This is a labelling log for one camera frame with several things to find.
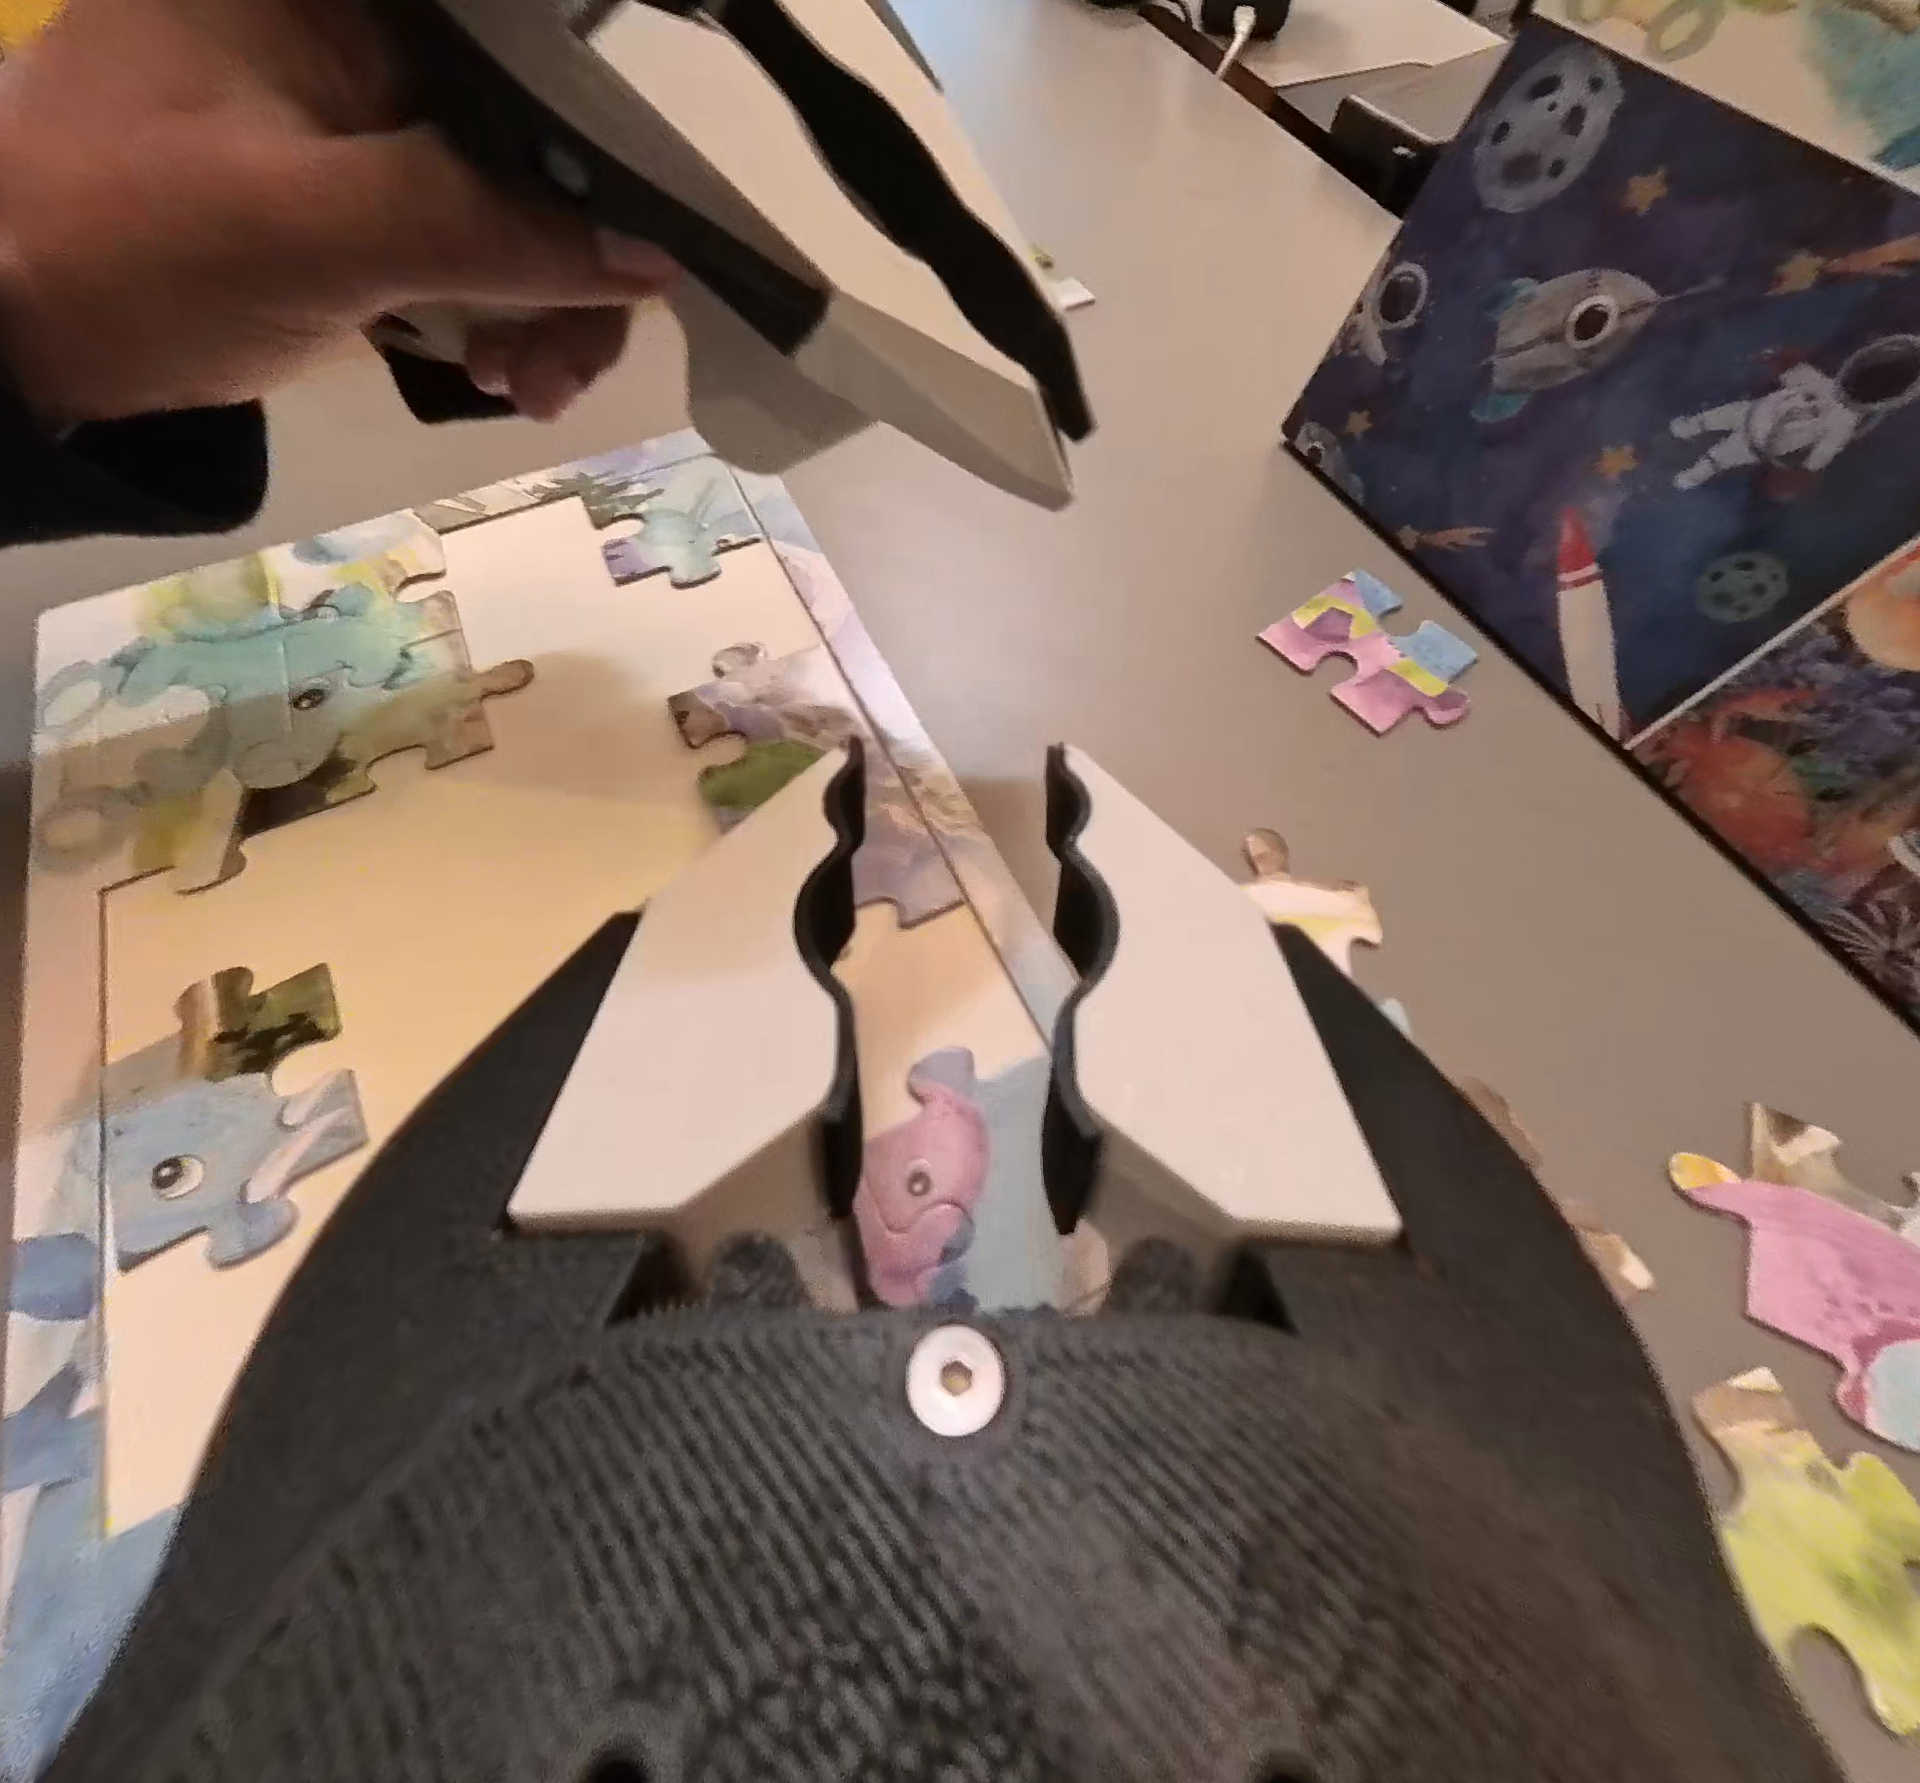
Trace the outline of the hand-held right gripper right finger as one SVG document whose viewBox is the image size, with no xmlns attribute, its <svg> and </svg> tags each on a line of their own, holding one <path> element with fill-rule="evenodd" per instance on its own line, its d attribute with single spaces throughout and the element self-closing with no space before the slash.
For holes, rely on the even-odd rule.
<svg viewBox="0 0 1920 1783">
<path fill-rule="evenodd" d="M 1116 1264 L 1138 1240 L 1354 1244 L 1402 1212 L 1283 929 L 1082 747 L 1045 756 L 1054 942 L 1045 1205 Z"/>
</svg>

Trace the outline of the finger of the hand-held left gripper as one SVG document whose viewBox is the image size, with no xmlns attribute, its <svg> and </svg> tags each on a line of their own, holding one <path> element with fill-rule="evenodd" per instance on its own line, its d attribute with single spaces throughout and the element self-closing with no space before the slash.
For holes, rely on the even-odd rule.
<svg viewBox="0 0 1920 1783">
<path fill-rule="evenodd" d="M 1063 311 L 890 5 L 719 0 L 719 26 L 798 115 L 841 196 L 1031 382 L 1054 439 L 1089 440 Z"/>
<path fill-rule="evenodd" d="M 823 313 L 781 353 L 682 262 L 670 311 L 687 349 L 687 416 L 720 458 L 785 475 L 886 423 L 1039 508 L 1074 498 L 1031 372 L 967 323 L 925 260 L 852 209 L 746 51 L 637 5 L 592 42 L 823 280 Z"/>
</svg>

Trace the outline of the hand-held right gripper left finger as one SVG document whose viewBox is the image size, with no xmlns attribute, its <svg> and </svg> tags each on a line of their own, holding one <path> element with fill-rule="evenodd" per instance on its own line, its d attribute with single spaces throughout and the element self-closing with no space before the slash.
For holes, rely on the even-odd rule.
<svg viewBox="0 0 1920 1783">
<path fill-rule="evenodd" d="M 829 747 L 637 912 L 510 1191 L 518 1232 L 733 1232 L 852 1212 L 856 1019 L 837 975 L 866 836 L 866 750 Z"/>
</svg>

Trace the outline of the dinosaur puzzle board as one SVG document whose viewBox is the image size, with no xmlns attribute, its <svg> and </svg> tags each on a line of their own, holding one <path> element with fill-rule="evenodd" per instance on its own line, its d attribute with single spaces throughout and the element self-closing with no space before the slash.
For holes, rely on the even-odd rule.
<svg viewBox="0 0 1920 1783">
<path fill-rule="evenodd" d="M 912 1111 L 904 1068 L 967 1047 L 977 1073 L 1045 1051 L 1069 972 L 928 742 L 823 547 L 772 475 L 733 469 L 760 544 L 709 586 L 611 586 L 582 484 L 715 455 L 692 427 L 449 501 L 243 553 L 309 601 L 387 571 L 444 591 L 472 668 L 535 664 L 490 700 L 494 750 L 373 768 L 378 788 L 239 839 L 243 868 L 180 895 L 124 863 L 54 876 L 24 857 L 11 1250 L 5 1296 L 5 1779 L 36 1779 L 98 1684 L 227 1383 L 302 1258 L 415 1104 L 606 915 L 637 910 L 720 828 L 697 774 L 733 742 L 682 747 L 666 696 L 733 642 L 829 643 L 876 750 L 890 759 L 958 878 L 958 910 L 912 929 L 856 910 L 844 987 L 861 1014 L 866 1131 Z M 287 742 L 287 683 L 79 747 L 30 747 L 30 825 L 64 780 L 118 780 L 154 747 Z M 175 1030 L 190 982 L 256 985 L 325 965 L 344 1030 L 287 1057 L 275 1089 L 348 1068 L 367 1144 L 291 1186 L 302 1222 L 210 1271 L 185 1240 L 118 1273 L 102 1182 L 102 1079 Z"/>
</svg>

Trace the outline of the blue winged corner puzzle piece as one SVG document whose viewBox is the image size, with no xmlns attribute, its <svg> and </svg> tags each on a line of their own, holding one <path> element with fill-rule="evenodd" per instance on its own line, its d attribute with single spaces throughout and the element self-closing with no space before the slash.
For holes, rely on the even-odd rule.
<svg viewBox="0 0 1920 1783">
<path fill-rule="evenodd" d="M 692 455 L 643 475 L 592 475 L 582 484 L 592 529 L 601 529 L 611 586 L 649 576 L 674 591 L 709 586 L 727 553 L 760 544 L 760 520 L 733 469 L 715 455 Z"/>
</svg>

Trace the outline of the person's left hand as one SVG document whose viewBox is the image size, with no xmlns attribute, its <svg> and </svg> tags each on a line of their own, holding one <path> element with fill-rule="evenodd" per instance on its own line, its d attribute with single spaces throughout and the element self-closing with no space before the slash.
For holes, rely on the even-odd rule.
<svg viewBox="0 0 1920 1783">
<path fill-rule="evenodd" d="M 406 307 L 561 416 L 674 262 L 497 191 L 356 0 L 67 0 L 5 68 L 5 371 L 43 427 L 264 400 Z"/>
</svg>

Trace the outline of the pink lavender puzzle piece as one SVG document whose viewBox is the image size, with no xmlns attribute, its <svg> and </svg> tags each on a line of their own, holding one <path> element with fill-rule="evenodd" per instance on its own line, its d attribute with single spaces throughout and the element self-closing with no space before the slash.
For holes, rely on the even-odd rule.
<svg viewBox="0 0 1920 1783">
<path fill-rule="evenodd" d="M 852 1227 L 884 1308 L 1031 1308 L 1063 1279 L 1045 1201 L 1049 1057 L 977 1073 L 967 1047 L 904 1068 L 912 1111 L 861 1144 Z"/>
</svg>

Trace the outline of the purple blue yellow puzzle piece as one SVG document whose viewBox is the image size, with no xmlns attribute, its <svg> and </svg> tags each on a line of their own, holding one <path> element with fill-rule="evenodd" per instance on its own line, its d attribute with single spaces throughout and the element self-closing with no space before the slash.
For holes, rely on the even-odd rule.
<svg viewBox="0 0 1920 1783">
<path fill-rule="evenodd" d="M 1402 595 L 1393 586 L 1369 568 L 1346 568 L 1265 624 L 1256 643 L 1299 676 L 1319 664 L 1346 664 L 1352 676 L 1330 696 L 1373 733 L 1393 733 L 1406 716 L 1423 716 L 1433 732 L 1463 721 L 1470 693 L 1455 678 L 1472 668 L 1472 643 L 1436 620 L 1397 637 L 1388 626 L 1397 612 Z"/>
</svg>

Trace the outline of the teal dinosaur eye puzzle piece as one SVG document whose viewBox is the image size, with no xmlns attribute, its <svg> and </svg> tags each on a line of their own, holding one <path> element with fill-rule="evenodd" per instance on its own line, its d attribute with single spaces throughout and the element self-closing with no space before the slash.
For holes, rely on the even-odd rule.
<svg viewBox="0 0 1920 1783">
<path fill-rule="evenodd" d="M 373 768 L 415 750 L 423 768 L 454 768 L 494 750 L 490 700 L 535 683 L 535 664 L 472 668 L 460 637 L 421 642 L 397 653 L 393 678 L 362 687 L 348 676 L 287 687 L 287 742 L 250 747 L 239 839 L 322 814 L 378 788 Z"/>
</svg>

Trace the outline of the yellow blue sky puzzle piece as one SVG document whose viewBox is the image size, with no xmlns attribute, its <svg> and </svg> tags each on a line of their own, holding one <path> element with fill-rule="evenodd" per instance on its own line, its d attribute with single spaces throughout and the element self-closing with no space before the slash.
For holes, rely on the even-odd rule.
<svg viewBox="0 0 1920 1783">
<path fill-rule="evenodd" d="M 397 599 L 387 581 L 387 571 L 329 581 L 287 617 L 278 668 L 291 693 L 315 683 L 397 693 L 460 659 L 454 599 L 444 591 Z"/>
</svg>

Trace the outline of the teal yellow green puzzle piece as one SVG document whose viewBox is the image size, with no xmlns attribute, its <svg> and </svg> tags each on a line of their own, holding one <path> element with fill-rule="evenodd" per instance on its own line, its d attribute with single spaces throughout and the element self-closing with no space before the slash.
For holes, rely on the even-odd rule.
<svg viewBox="0 0 1920 1783">
<path fill-rule="evenodd" d="M 127 878 L 171 876 L 180 895 L 243 868 L 247 786 L 223 747 L 154 747 L 118 780 L 64 780 L 33 819 L 33 863 L 78 876 L 124 863 Z"/>
</svg>

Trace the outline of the scattered loose puzzle pieces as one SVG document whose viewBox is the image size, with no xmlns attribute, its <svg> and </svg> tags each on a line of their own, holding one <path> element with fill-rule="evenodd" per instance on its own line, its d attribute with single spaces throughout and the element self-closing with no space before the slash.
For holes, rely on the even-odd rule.
<svg viewBox="0 0 1920 1783">
<path fill-rule="evenodd" d="M 1834 1133 L 1777 1109 L 1745 1109 L 1745 1143 L 1745 1171 L 1679 1152 L 1671 1186 L 1743 1227 L 1745 1317 L 1822 1355 L 1834 1365 L 1834 1409 L 1883 1448 L 1916 1456 L 1916 1201 L 1890 1205 L 1856 1190 L 1834 1161 Z M 1916 1740 L 1916 1491 L 1883 1456 L 1830 1462 L 1767 1365 L 1701 1388 L 1695 1421 L 1735 1483 L 1715 1534 L 1763 1642 L 1783 1662 L 1801 1639 L 1830 1642 L 1870 1713 L 1896 1740 Z"/>
</svg>

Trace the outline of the teal dinosaur ear puzzle piece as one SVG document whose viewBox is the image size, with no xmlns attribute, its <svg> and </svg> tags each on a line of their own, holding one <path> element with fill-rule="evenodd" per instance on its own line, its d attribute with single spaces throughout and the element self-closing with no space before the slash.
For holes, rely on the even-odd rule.
<svg viewBox="0 0 1920 1783">
<path fill-rule="evenodd" d="M 256 561 L 90 595 L 33 624 L 33 750 L 205 716 L 286 687 L 302 601 Z"/>
</svg>

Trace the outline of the illustrated puzzle box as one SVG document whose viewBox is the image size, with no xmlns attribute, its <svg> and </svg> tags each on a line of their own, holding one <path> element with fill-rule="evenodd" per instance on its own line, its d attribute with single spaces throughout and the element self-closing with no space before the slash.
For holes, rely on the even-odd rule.
<svg viewBox="0 0 1920 1783">
<path fill-rule="evenodd" d="M 1525 0 L 1283 445 L 1916 1023 L 1920 0 Z"/>
</svg>

